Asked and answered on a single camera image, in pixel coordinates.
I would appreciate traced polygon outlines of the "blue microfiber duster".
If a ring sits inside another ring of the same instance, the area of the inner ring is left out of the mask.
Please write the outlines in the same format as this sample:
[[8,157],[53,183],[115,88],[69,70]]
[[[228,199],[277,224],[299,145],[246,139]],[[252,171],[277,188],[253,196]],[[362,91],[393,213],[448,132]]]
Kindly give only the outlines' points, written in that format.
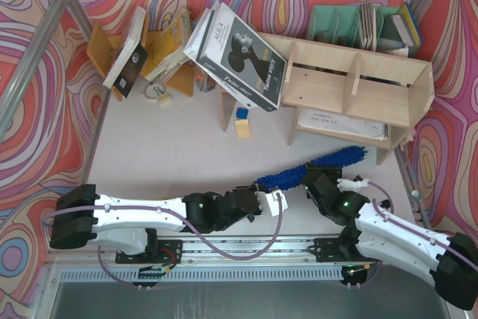
[[260,177],[255,183],[267,190],[279,188],[287,191],[300,186],[309,170],[319,170],[332,179],[339,179],[345,167],[364,160],[366,154],[363,146],[348,146],[280,173]]

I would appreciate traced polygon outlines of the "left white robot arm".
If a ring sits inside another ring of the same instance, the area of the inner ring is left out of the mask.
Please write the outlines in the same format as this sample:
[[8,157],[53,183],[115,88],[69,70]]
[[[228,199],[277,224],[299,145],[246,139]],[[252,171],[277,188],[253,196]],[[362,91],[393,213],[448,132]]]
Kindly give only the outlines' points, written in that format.
[[127,255],[147,252],[152,233],[221,232],[261,214],[258,185],[241,186],[223,195],[191,193],[163,200],[120,199],[98,194],[93,184],[80,185],[56,202],[49,246],[73,250],[96,244]]

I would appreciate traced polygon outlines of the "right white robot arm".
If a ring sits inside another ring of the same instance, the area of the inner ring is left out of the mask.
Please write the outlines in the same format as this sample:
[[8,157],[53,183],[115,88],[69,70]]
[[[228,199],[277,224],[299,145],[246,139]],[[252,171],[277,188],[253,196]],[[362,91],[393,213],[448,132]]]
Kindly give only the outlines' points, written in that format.
[[477,301],[477,246],[467,235],[447,235],[394,214],[390,196],[383,203],[361,189],[369,179],[342,179],[341,168],[307,164],[301,183],[319,212],[341,226],[332,239],[315,239],[318,262],[380,261],[430,284],[449,304],[470,311]]

